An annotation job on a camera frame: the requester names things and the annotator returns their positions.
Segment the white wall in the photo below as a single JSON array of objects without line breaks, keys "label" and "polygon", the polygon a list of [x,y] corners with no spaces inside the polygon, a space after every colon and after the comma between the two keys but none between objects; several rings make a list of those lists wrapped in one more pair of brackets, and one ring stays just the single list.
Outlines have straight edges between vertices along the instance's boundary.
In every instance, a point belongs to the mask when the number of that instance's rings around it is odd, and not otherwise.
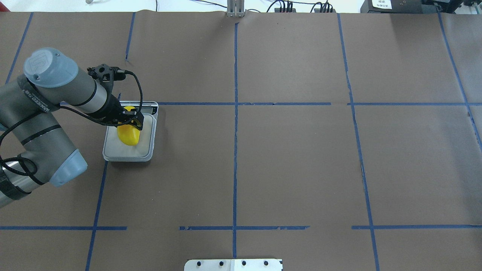
[{"label": "white wall", "polygon": [[[132,12],[139,10],[156,10],[155,0],[94,0],[88,5],[85,0],[0,0],[11,11],[30,12]],[[210,2],[226,5],[226,0],[208,0]],[[245,0],[246,9],[257,9],[265,12],[272,1],[269,0]],[[158,10],[168,12],[206,12],[226,11],[222,7],[209,5],[190,0],[158,0]],[[359,13],[363,0],[331,0],[330,3],[339,13]],[[297,12],[309,12],[312,5],[294,4]],[[458,14],[475,14],[472,7],[462,6],[457,10]]]}]

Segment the digital scale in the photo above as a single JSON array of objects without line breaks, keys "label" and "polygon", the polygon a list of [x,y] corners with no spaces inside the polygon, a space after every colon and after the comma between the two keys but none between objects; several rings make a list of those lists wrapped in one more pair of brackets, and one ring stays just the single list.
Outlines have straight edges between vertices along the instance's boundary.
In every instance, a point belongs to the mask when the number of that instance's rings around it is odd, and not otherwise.
[{"label": "digital scale", "polygon": [[[139,108],[139,101],[120,101],[120,105]],[[135,146],[128,146],[121,142],[117,136],[117,127],[107,127],[102,150],[104,159],[110,162],[149,161],[154,151],[158,107],[157,102],[142,102],[141,113],[144,115],[144,127],[139,135],[139,143]]]}]

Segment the black device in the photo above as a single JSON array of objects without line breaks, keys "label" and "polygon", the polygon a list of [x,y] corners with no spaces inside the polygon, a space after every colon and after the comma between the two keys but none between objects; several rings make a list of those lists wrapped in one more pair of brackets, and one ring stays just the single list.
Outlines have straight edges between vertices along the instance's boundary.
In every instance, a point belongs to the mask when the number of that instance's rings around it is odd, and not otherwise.
[{"label": "black device", "polygon": [[360,13],[405,13],[421,14],[420,0],[365,0]]}]

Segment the metal plate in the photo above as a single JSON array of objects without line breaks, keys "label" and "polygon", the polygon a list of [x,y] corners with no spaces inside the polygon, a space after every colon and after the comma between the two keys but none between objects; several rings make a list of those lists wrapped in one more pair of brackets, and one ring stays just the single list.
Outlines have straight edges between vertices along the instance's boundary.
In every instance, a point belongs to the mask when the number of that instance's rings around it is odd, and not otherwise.
[{"label": "metal plate", "polygon": [[281,259],[189,260],[184,271],[282,271]]}]

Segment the black cable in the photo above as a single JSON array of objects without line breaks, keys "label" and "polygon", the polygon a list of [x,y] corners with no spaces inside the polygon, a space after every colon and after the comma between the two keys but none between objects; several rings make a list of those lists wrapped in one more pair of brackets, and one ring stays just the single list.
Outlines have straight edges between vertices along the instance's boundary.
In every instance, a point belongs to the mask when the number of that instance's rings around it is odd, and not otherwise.
[{"label": "black cable", "polygon": [[228,8],[228,7],[225,7],[225,6],[223,6],[223,5],[216,4],[216,3],[213,3],[213,2],[204,1],[204,0],[191,0],[191,1],[194,1],[194,2],[204,2],[204,3],[211,4],[211,5],[220,6],[220,7],[226,8],[226,9]]},{"label": "black cable", "polygon": [[[139,95],[140,95],[140,102],[139,102],[139,109],[137,110],[138,112],[141,111],[142,109],[142,101],[143,101],[143,94],[142,94],[142,88],[141,88],[141,83],[139,82],[139,79],[137,78],[137,76],[131,72],[131,71],[128,71],[128,70],[124,70],[124,73],[125,74],[129,74],[129,75],[132,75],[134,76],[134,79],[135,79],[135,82],[137,83],[137,87],[139,88]],[[126,125],[126,124],[130,124],[132,122],[133,119],[135,119],[135,116],[131,117],[130,119],[122,122],[122,123],[119,123],[119,124],[111,124],[111,123],[105,123],[105,122],[101,122],[101,121],[98,121],[96,119],[94,119],[93,117],[89,116],[89,115],[86,115],[86,114],[83,114],[82,112],[79,112],[73,108],[70,108],[70,107],[66,107],[66,106],[60,106],[60,108],[62,109],[67,109],[71,112],[74,112],[76,113],[77,115],[81,116],[81,117],[84,117],[94,123],[97,123],[97,124],[100,124],[102,126],[113,126],[113,127],[118,127],[118,126],[122,126],[122,125]]]},{"label": "black cable", "polygon": [[283,10],[286,9],[286,6],[284,5],[284,1],[282,1],[282,0],[276,0],[276,1],[272,2],[271,5],[269,5],[268,10],[267,10],[266,12],[269,12],[269,10],[271,9],[271,7],[272,7],[276,2],[281,2],[281,3],[283,3]]},{"label": "black cable", "polygon": [[320,4],[320,11],[321,11],[321,8],[323,7],[323,3],[321,3],[321,2],[316,2],[316,3],[313,5],[313,7],[311,8],[310,13],[312,13],[313,10],[315,10],[316,5],[318,5],[318,4]]},{"label": "black cable", "polygon": [[320,10],[320,13],[329,13],[330,12],[330,6],[331,4],[328,3],[328,0],[326,0],[325,4],[323,5],[322,10]]},{"label": "black cable", "polygon": [[[29,116],[27,116],[26,118],[22,119],[21,121],[15,123],[14,125],[12,125],[10,128],[8,128],[5,132],[3,132],[3,134],[0,135],[0,146],[1,146],[1,143],[3,141],[3,139],[11,132],[13,131],[15,128],[17,128],[18,126],[20,126],[22,123],[38,116],[39,114],[41,114],[41,111],[39,112],[35,112]],[[9,167],[7,165],[7,162],[19,162],[19,163],[29,163],[33,166],[34,170],[33,171],[26,171],[26,172],[21,172],[21,171],[18,171],[16,169],[13,169],[11,167]],[[35,163],[30,160],[29,158],[25,158],[25,157],[12,157],[12,158],[7,158],[7,159],[3,159],[0,155],[0,166],[4,167],[5,169],[7,169],[8,171],[12,172],[12,173],[15,173],[17,175],[22,175],[22,176],[33,176],[34,174],[37,173],[37,165],[35,165]]]}]

